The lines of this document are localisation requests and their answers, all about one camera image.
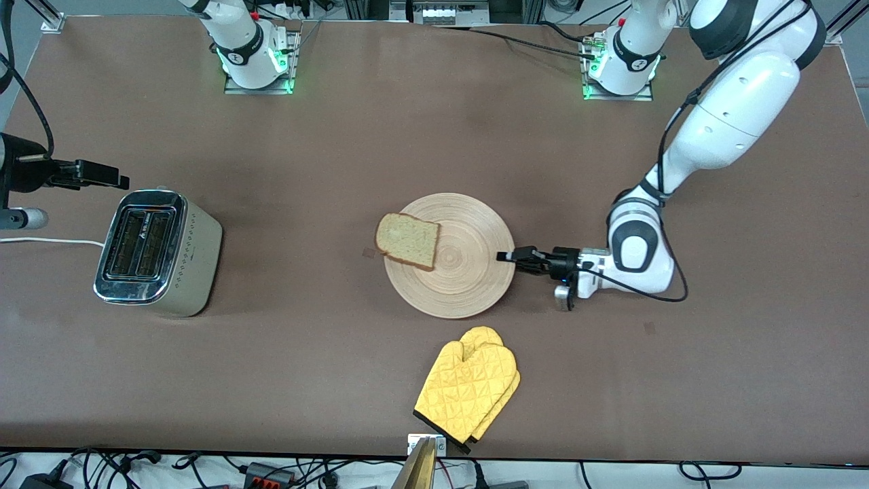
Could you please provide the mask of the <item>white power strip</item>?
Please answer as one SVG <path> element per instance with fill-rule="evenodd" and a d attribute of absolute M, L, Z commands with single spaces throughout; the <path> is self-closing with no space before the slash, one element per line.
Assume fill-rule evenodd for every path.
<path fill-rule="evenodd" d="M 390 0 L 389 19 L 458 27 L 487 25 L 491 20 L 488 0 Z"/>

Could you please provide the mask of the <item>aluminium frame profile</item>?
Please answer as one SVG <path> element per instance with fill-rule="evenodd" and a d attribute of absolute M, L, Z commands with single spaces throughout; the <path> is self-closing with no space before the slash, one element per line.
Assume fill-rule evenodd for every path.
<path fill-rule="evenodd" d="M 825 46 L 840 46 L 843 34 L 869 14 L 869 0 L 848 0 L 826 25 Z"/>
<path fill-rule="evenodd" d="M 61 33 L 67 16 L 60 12 L 50 0 L 24 0 L 28 6 L 41 18 L 41 32 L 50 34 Z"/>

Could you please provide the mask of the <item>gold metal bar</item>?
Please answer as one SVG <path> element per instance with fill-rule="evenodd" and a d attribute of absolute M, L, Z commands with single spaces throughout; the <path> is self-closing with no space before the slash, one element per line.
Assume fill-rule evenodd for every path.
<path fill-rule="evenodd" d="M 420 437 L 390 489 L 432 489 L 437 468 L 437 437 Z"/>

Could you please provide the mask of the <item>black and red connector block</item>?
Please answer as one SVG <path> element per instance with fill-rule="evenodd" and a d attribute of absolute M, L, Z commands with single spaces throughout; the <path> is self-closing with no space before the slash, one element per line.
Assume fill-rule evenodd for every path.
<path fill-rule="evenodd" d="M 243 468 L 243 489 L 291 489 L 295 482 L 295 474 L 286 469 L 261 463 L 243 465 Z"/>

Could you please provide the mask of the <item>slice of brown bread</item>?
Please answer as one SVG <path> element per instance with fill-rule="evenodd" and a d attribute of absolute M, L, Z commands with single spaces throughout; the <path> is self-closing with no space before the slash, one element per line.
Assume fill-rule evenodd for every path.
<path fill-rule="evenodd" d="M 406 213 L 387 213 L 375 231 L 375 246 L 394 262 L 431 272 L 435 268 L 440 232 L 440 223 Z"/>

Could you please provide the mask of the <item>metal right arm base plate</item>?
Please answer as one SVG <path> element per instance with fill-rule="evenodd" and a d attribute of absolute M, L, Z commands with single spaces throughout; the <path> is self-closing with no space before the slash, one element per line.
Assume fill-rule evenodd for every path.
<path fill-rule="evenodd" d="M 289 95 L 294 92 L 301 36 L 298 31 L 287 31 L 272 25 L 263 31 L 259 43 L 253 43 L 242 52 L 217 49 L 221 68 L 225 73 L 224 94 L 232 95 Z"/>

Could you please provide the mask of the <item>round wooden plate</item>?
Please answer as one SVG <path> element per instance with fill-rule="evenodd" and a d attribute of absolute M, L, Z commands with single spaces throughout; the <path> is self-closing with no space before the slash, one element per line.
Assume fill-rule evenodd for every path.
<path fill-rule="evenodd" d="M 395 291 L 417 310 L 441 319 L 465 319 L 493 306 L 508 290 L 515 267 L 496 260 L 513 250 L 502 217 L 482 201 L 459 193 L 434 193 L 403 209 L 441 226 L 434 269 L 385 259 Z"/>

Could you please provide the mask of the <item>silver two-slot toaster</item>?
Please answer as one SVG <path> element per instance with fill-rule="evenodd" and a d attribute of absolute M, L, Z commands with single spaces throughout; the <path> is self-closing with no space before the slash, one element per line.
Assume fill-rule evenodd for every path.
<path fill-rule="evenodd" d="M 93 291 L 107 304 L 189 318 L 207 306 L 223 227 L 182 193 L 140 189 L 120 201 Z"/>

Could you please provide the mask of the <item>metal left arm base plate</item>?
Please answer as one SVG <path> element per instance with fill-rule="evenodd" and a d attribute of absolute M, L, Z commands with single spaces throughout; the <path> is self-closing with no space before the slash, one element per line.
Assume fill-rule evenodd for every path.
<path fill-rule="evenodd" d="M 654 100 L 654 90 L 652 89 L 652 80 L 655 77 L 655 71 L 652 69 L 648 81 L 641 90 L 632 94 L 617 94 L 606 89 L 600 83 L 599 77 L 602 75 L 603 69 L 606 67 L 609 56 L 606 53 L 606 37 L 605 32 L 595 32 L 591 36 L 584 36 L 583 40 L 578 42 L 581 54 L 589 54 L 593 58 L 583 59 L 580 62 L 581 85 L 583 86 L 584 100 L 599 100 L 599 101 L 643 101 L 651 102 Z"/>

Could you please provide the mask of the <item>small silver metal bracket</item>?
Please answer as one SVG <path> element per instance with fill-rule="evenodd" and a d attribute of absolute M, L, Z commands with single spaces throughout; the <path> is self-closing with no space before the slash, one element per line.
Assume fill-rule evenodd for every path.
<path fill-rule="evenodd" d="M 407 436 L 407 455 L 410 456 L 413 452 L 413 449 L 416 446 L 424 441 L 425 439 L 433 439 L 435 442 L 435 452 L 437 452 L 437 457 L 445 457 L 447 452 L 447 440 L 443 435 L 435 435 L 435 434 L 415 434 L 411 433 Z"/>

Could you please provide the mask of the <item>yellow quilted oven mitt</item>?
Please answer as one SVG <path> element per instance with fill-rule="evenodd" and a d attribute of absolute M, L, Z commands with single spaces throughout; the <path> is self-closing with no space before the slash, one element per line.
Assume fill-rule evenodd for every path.
<path fill-rule="evenodd" d="M 488 326 L 480 325 L 471 328 L 466 331 L 465 334 L 459 339 L 459 342 L 462 344 L 463 352 L 462 359 L 468 360 L 471 355 L 476 352 L 476 350 L 480 349 L 482 346 L 486 346 L 486 344 L 496 344 L 496 346 L 504 346 L 502 338 L 493 328 Z M 475 430 L 472 431 L 466 443 L 477 443 L 479 442 L 490 425 L 496 419 L 497 415 L 505 408 L 506 404 L 509 402 L 515 391 L 519 386 L 519 381 L 521 381 L 521 374 L 519 371 L 515 372 L 513 378 L 509 384 L 506 392 L 500 396 L 497 402 L 494 403 L 491 410 L 482 418 L 480 424 L 475 427 Z"/>
<path fill-rule="evenodd" d="M 517 374 L 512 350 L 482 344 L 468 358 L 459 341 L 441 348 L 415 403 L 413 415 L 468 454 L 475 429 L 508 392 Z"/>

